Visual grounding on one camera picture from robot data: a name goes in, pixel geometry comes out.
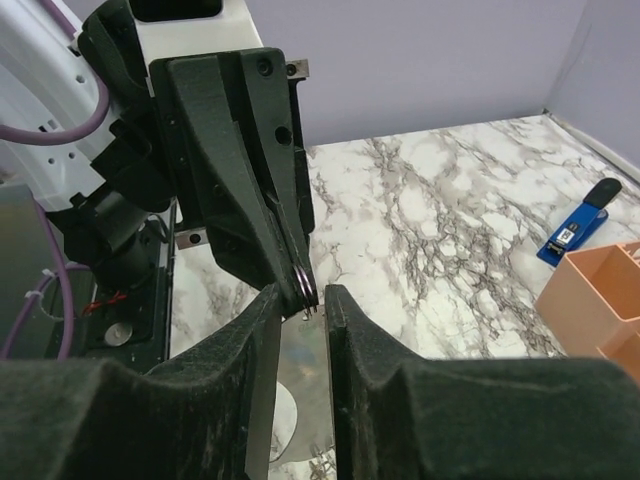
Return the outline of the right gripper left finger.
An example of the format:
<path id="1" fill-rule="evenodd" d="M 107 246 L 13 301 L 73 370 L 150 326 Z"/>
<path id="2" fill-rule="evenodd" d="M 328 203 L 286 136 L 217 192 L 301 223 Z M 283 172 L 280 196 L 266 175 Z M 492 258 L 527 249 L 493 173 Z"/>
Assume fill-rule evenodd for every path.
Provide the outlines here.
<path id="1" fill-rule="evenodd" d="M 112 359 L 1 365 L 5 479 L 264 479 L 281 300 L 138 374 Z"/>

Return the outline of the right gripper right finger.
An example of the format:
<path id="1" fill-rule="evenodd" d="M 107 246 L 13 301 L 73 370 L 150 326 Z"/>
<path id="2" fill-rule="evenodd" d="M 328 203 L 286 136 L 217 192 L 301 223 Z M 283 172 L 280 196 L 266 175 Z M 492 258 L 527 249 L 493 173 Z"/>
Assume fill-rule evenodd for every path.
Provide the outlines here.
<path id="1" fill-rule="evenodd" d="M 639 389 L 614 363 L 428 360 L 325 290 L 341 479 L 635 479 Z"/>

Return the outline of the metal key holder red handle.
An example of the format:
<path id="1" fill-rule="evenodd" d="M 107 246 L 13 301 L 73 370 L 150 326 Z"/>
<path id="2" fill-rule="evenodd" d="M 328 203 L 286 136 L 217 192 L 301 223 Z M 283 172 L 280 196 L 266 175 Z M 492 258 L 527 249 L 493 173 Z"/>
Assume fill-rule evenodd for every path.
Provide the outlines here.
<path id="1" fill-rule="evenodd" d="M 294 267 L 303 310 L 282 323 L 270 464 L 313 459 L 333 445 L 324 308 L 304 270 Z"/>

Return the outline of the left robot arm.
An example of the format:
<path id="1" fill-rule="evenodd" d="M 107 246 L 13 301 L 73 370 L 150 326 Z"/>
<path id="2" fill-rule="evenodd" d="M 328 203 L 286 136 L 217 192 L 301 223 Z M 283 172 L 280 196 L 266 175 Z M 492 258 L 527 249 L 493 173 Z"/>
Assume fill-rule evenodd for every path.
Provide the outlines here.
<path id="1" fill-rule="evenodd" d="M 112 291 L 151 274 L 138 229 L 177 203 L 179 237 L 285 315 L 316 307 L 314 213 L 297 88 L 243 1 L 1 5 L 1 166 L 66 256 Z"/>

